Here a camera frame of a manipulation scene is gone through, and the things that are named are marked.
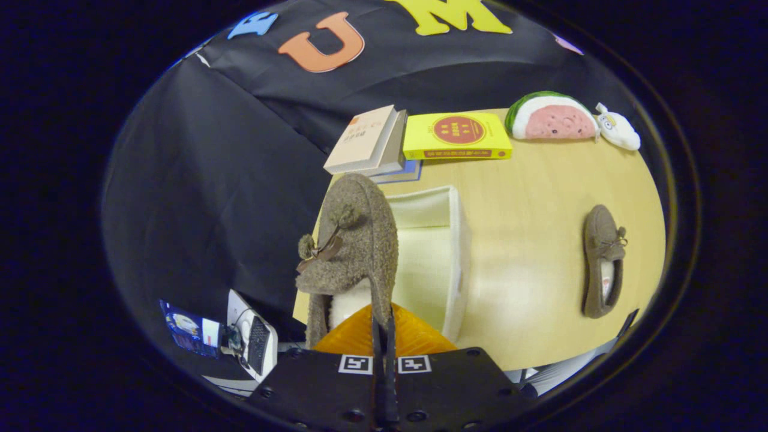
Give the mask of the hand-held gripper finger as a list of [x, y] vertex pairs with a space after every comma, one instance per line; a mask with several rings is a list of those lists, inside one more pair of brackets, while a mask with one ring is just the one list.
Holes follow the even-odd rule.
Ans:
[[520, 427], [534, 398], [480, 347], [458, 349], [421, 318], [393, 305], [386, 335], [384, 416], [393, 430]]
[[250, 408], [296, 430], [376, 429], [378, 330], [366, 306], [328, 334], [321, 350], [288, 350], [249, 397]]

